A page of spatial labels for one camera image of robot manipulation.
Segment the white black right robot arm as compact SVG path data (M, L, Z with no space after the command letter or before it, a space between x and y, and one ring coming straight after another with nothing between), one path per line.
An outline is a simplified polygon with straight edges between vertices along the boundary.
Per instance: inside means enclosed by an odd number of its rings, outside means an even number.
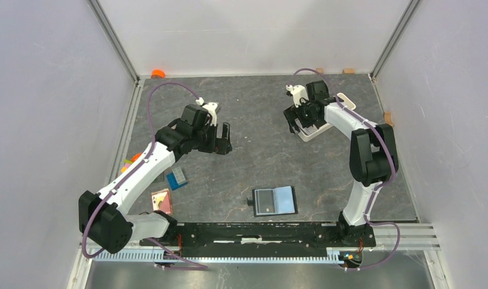
M393 127L377 124L356 113L343 93L332 96L324 81L285 87L293 104L284 110L291 133L309 142L330 128L350 141L349 168L353 186L336 223L336 238L351 246L371 233L369 215L381 188L396 177L397 150Z

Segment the black card holder wallet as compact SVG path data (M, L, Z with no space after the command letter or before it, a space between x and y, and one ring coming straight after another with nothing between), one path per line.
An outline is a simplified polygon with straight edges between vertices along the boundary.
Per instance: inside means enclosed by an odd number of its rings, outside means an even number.
M253 189L251 193L251 198L247 198L247 205L253 208L253 214L255 217L268 217L268 216L284 216L291 214L298 214L297 198L295 193L295 188L293 186L275 187L275 188L259 188L259 189L272 189L274 191L274 203L276 212L257 216L255 213L255 201L254 201L254 191L258 189Z

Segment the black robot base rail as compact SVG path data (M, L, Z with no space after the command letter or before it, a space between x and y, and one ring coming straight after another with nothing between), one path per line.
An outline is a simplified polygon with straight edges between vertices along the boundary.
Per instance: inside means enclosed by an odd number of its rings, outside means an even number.
M327 248L375 247L369 225L344 231L338 223L179 223L158 241L182 257L322 257Z

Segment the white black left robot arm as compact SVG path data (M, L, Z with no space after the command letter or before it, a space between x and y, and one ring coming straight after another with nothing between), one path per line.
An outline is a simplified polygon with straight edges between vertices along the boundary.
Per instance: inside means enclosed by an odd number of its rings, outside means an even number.
M78 200L81 247L87 258L91 240L109 253L117 253L130 241L156 238L173 244L178 230L165 213L131 216L129 210L143 191L165 170L191 151L226 155L232 151L230 125L219 125L217 102L187 105L180 118L157 130L138 159L97 193L85 191Z

